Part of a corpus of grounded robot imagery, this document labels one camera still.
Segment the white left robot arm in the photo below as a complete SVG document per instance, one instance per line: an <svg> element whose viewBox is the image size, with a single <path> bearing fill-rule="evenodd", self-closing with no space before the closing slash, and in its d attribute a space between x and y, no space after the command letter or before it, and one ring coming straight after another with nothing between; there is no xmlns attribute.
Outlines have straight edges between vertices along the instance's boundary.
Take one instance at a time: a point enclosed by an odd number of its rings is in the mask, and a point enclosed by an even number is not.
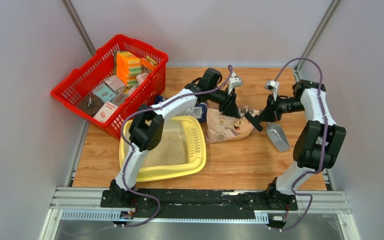
<svg viewBox="0 0 384 240"><path fill-rule="evenodd" d="M210 101L218 104L219 112L239 119L234 90L223 90L222 74L214 68L205 70L199 77L187 84L178 94L167 100L148 106L142 104L128 116L132 120L129 137L121 139L128 144L126 159L118 175L111 181L109 191L120 207L128 207L133 201L133 188L146 155L161 141L164 125L179 113L194 107L197 103Z"/></svg>

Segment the metal litter scoop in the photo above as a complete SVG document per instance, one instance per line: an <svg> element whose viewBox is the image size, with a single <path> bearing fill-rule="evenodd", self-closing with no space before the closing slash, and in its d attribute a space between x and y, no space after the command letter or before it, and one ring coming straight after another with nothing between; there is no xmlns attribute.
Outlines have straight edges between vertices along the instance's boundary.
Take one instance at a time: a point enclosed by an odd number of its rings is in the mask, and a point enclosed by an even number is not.
<svg viewBox="0 0 384 240"><path fill-rule="evenodd" d="M282 127L278 124L266 122L266 134L279 152L286 152L290 145Z"/></svg>

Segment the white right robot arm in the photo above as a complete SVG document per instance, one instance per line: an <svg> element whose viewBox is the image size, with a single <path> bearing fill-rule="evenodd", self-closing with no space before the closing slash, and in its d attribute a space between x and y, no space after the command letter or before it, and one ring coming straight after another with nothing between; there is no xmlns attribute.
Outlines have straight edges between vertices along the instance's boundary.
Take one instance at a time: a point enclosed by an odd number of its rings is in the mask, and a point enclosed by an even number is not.
<svg viewBox="0 0 384 240"><path fill-rule="evenodd" d="M306 117L293 148L293 163L267 186L265 203L273 210L289 207L300 185L334 166L346 136L346 129L329 112L324 84L301 79L292 90L292 97L270 94L266 107L256 118L260 124L278 122L286 113L304 112Z"/></svg>

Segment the pink cat litter bag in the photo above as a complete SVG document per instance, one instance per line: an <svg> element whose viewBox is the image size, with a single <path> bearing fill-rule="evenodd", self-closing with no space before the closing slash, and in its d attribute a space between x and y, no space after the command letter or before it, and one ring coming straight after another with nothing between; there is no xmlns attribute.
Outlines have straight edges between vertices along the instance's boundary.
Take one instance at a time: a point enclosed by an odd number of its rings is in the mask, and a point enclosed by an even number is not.
<svg viewBox="0 0 384 240"><path fill-rule="evenodd" d="M246 113L255 117L260 111L245 105L239 109L240 118L235 118L223 115L218 109L209 108L206 114L206 140L210 144L241 140L256 132L255 127L246 119Z"/></svg>

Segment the black bag clip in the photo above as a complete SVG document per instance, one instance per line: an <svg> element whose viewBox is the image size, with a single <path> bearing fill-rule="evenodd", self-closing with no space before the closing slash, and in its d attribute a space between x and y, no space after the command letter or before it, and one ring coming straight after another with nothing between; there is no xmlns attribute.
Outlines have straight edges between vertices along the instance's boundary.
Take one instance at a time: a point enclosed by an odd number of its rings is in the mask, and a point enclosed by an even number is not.
<svg viewBox="0 0 384 240"><path fill-rule="evenodd" d="M260 124L259 115L251 115L250 113L245 113L244 117L252 124L252 126L258 131L261 132L263 127Z"/></svg>

